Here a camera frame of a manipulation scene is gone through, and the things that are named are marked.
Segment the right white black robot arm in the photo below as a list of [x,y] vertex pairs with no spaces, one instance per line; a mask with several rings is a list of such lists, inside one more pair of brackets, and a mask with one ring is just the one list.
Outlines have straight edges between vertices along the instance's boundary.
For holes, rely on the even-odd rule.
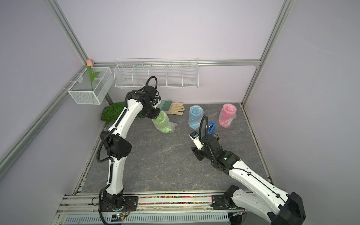
[[301,225],[306,219],[302,198],[295,192],[287,193],[272,185],[250,169],[243,160],[220,146],[213,135],[200,136],[196,131],[189,135],[195,144],[191,148],[199,161],[207,158],[211,165],[246,186],[252,194],[232,185],[223,194],[219,208],[243,208],[262,217],[272,225]]

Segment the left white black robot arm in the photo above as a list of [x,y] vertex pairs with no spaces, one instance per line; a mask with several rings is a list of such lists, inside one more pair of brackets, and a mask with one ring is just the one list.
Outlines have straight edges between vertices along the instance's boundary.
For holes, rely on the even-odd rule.
[[109,170],[106,186],[99,191],[100,209],[107,207],[113,211],[123,210],[126,204],[123,197],[124,167],[132,149],[132,144],[126,140],[128,131],[139,113],[146,118],[157,118],[160,101],[159,92],[153,86],[145,85],[139,90],[128,92],[120,116],[107,131],[102,131],[96,160],[98,163],[108,161]]

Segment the blue tape dispenser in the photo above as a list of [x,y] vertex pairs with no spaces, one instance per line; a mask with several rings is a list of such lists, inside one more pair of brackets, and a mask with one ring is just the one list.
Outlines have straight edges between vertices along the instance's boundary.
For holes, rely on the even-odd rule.
[[212,121],[208,123],[208,133],[209,134],[214,133],[215,128],[216,128],[216,123],[214,123]]

